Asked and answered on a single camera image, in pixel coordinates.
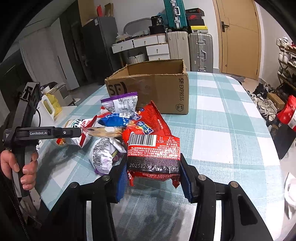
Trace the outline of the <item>person's left hand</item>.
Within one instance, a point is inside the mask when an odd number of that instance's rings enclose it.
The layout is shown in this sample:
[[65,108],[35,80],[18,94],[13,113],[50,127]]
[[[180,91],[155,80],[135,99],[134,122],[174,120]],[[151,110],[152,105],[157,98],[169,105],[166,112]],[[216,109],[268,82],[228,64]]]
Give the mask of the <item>person's left hand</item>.
[[[23,176],[21,177],[21,184],[24,190],[32,190],[36,184],[38,157],[38,153],[33,152],[31,162],[22,168]],[[9,150],[1,152],[1,170],[8,179],[12,178],[12,171],[16,173],[20,171],[15,155]]]

